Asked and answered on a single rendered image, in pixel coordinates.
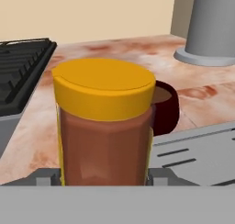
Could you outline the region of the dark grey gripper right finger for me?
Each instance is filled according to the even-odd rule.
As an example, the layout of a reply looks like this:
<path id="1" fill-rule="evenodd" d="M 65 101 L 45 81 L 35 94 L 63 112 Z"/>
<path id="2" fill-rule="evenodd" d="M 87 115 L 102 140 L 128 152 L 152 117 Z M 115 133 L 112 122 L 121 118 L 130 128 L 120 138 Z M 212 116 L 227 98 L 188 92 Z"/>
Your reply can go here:
<path id="1" fill-rule="evenodd" d="M 196 186 L 178 177 L 170 168 L 150 168 L 148 171 L 148 185 L 153 186 Z"/>

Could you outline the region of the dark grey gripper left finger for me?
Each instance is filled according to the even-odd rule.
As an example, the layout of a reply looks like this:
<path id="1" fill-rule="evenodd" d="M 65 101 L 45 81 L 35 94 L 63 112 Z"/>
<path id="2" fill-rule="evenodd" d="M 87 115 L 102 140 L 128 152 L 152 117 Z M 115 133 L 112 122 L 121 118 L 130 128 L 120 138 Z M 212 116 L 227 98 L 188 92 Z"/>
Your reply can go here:
<path id="1" fill-rule="evenodd" d="M 8 186 L 54 186 L 61 184 L 60 168 L 39 168 L 27 177 L 6 183 Z"/>

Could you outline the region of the dark red mug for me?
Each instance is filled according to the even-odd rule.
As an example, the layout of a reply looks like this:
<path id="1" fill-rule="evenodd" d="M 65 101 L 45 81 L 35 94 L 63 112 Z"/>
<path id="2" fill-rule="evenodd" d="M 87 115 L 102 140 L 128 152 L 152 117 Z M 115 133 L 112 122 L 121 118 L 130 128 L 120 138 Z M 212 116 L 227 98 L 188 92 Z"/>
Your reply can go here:
<path id="1" fill-rule="evenodd" d="M 167 83 L 157 81 L 152 99 L 153 135 L 172 132 L 179 120 L 180 107 L 176 90 Z"/>

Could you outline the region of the cinnamon jar with yellow lid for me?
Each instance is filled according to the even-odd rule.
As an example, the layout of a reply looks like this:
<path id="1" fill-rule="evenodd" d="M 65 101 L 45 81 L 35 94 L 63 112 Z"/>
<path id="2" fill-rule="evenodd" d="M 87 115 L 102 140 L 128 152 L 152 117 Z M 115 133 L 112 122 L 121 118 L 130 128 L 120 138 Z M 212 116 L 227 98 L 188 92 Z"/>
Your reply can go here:
<path id="1" fill-rule="evenodd" d="M 144 185 L 155 77 L 132 62 L 84 58 L 52 69 L 63 185 Z"/>

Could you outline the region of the black hob with grey frame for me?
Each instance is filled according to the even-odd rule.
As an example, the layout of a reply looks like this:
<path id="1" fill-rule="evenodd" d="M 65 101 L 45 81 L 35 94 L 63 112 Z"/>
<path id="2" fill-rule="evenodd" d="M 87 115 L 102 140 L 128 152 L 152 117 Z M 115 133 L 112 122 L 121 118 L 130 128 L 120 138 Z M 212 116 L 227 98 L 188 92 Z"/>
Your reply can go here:
<path id="1" fill-rule="evenodd" d="M 56 47 L 49 38 L 0 41 L 0 158 Z"/>

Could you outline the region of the grey cylindrical appliance with base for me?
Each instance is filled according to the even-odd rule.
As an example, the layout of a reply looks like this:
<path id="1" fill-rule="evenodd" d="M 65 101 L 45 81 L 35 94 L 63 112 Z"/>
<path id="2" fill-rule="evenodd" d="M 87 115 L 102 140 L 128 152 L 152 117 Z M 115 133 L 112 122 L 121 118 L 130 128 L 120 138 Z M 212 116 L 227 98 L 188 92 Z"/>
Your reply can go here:
<path id="1" fill-rule="evenodd" d="M 194 0 L 185 46 L 176 60 L 199 66 L 235 64 L 235 0 Z"/>

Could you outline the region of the grey flat appliance with slots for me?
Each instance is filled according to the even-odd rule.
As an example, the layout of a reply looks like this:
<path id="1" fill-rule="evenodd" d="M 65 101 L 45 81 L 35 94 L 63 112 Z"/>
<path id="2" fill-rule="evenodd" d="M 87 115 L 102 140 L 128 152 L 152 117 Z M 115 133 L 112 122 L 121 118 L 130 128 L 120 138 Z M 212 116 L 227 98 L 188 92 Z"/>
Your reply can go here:
<path id="1" fill-rule="evenodd" d="M 149 168 L 201 186 L 235 184 L 235 121 L 156 136 Z"/>

